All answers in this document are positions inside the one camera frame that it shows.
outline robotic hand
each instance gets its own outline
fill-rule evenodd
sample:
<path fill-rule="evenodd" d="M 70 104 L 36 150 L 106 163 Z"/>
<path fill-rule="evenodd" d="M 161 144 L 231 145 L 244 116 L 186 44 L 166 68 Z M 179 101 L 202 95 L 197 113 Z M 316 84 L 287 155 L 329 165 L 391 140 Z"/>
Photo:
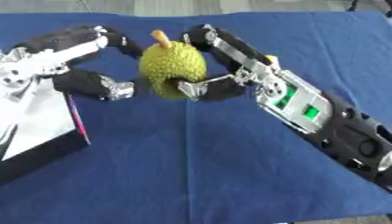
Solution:
<path fill-rule="evenodd" d="M 100 100 L 134 95 L 133 81 L 117 83 L 100 73 L 73 69 L 107 46 L 114 46 L 134 59 L 142 55 L 142 49 L 122 33 L 93 25 L 38 36 L 16 45 L 8 54 L 0 52 L 0 158 L 43 79 L 52 79 L 54 88 L 60 92 Z"/>
<path fill-rule="evenodd" d="M 197 83 L 177 81 L 190 99 L 219 101 L 254 86 L 261 108 L 350 171 L 392 192 L 392 134 L 381 123 L 222 29 L 199 25 L 182 40 L 211 53 L 230 72 Z"/>

